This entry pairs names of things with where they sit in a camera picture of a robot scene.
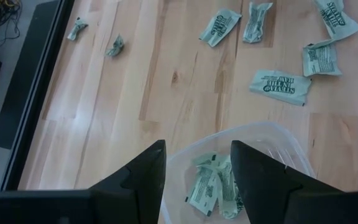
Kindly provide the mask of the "clear plastic bin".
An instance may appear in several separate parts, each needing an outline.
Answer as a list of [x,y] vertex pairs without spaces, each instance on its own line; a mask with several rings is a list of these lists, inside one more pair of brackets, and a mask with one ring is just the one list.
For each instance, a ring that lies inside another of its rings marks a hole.
[[192,160],[209,152],[229,154],[233,140],[242,141],[310,177],[315,176],[298,141],[279,124],[257,122],[227,129],[200,139],[167,158],[161,204],[165,224],[250,224],[244,210],[235,219],[228,220],[219,214],[218,208],[214,208],[211,216],[207,217],[185,202],[196,177]]

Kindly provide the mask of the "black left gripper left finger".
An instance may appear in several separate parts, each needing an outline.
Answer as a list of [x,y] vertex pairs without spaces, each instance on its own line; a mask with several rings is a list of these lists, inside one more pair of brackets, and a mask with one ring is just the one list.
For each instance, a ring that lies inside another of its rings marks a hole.
[[157,224],[166,177],[166,144],[155,141],[91,186],[92,224]]

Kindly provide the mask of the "black metal table frame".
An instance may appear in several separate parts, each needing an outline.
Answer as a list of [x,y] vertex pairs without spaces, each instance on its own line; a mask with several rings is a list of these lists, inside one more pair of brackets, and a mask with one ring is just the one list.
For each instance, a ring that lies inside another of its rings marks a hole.
[[19,185],[53,68],[75,4],[75,0],[52,1],[58,1],[57,10],[47,34],[44,50],[30,87],[14,143],[9,149],[11,153],[2,178],[1,190],[16,190]]

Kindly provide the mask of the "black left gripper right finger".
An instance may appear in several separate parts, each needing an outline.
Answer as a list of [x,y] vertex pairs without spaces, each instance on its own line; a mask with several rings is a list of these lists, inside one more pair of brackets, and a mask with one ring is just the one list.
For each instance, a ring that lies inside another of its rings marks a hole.
[[284,224],[296,193],[340,192],[239,140],[231,143],[231,164],[251,224]]

